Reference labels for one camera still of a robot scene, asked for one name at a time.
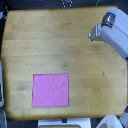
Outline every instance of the floor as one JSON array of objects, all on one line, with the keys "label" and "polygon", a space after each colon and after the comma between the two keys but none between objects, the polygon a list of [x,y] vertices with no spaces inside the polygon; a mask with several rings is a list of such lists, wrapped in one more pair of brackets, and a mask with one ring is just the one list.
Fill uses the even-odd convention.
[{"label": "floor", "polygon": [[[87,7],[87,6],[102,6],[102,5],[116,5],[118,8],[123,10],[125,13],[128,14],[128,0],[99,0],[97,3],[97,0],[71,0],[72,4],[69,3],[63,3],[61,0],[33,0],[33,1],[42,1],[43,6],[34,6],[29,3],[25,3],[23,5],[23,2],[15,2],[15,0],[12,3],[4,3],[4,0],[0,0],[0,46],[2,44],[2,35],[4,30],[4,24],[5,24],[5,16],[7,14],[6,4],[8,5],[8,9],[11,10],[18,10],[18,9],[49,9],[49,8],[69,8],[70,6],[72,8],[77,7]],[[100,122],[100,118],[94,118],[91,119],[91,128],[96,128],[97,124]],[[36,128],[38,125],[38,121],[8,121],[8,128]]]}]

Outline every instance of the pink cloth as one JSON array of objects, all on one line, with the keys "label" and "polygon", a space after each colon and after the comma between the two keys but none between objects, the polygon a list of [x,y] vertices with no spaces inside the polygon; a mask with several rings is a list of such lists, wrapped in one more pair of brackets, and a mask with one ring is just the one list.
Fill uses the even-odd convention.
[{"label": "pink cloth", "polygon": [[69,105],[68,74],[34,74],[32,107]]}]

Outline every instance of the wooden tabletop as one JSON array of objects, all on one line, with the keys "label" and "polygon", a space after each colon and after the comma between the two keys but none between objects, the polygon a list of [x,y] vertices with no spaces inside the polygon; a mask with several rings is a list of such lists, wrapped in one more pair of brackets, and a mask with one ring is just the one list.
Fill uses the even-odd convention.
[{"label": "wooden tabletop", "polygon": [[[2,42],[7,119],[120,115],[127,104],[125,61],[88,39],[108,7],[10,11]],[[33,74],[69,73],[69,106],[32,108]]]}]

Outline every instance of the white robot part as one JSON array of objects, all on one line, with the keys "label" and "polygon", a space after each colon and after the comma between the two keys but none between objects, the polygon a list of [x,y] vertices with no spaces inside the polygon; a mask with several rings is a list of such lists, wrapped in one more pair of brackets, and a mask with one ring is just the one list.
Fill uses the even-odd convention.
[{"label": "white robot part", "polygon": [[106,42],[128,63],[128,16],[121,10],[109,8],[102,23],[89,33],[89,38]]},{"label": "white robot part", "polygon": [[123,128],[120,121],[113,114],[104,117],[96,128]]}]

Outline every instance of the wooden table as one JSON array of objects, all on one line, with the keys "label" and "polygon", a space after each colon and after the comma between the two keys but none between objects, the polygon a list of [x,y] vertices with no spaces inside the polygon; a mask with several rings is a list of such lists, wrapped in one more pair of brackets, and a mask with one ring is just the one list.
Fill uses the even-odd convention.
[{"label": "wooden table", "polygon": [[[108,7],[10,11],[2,43],[9,120],[120,115],[127,104],[124,60],[88,33]],[[69,73],[69,107],[32,108],[33,74]]]}]

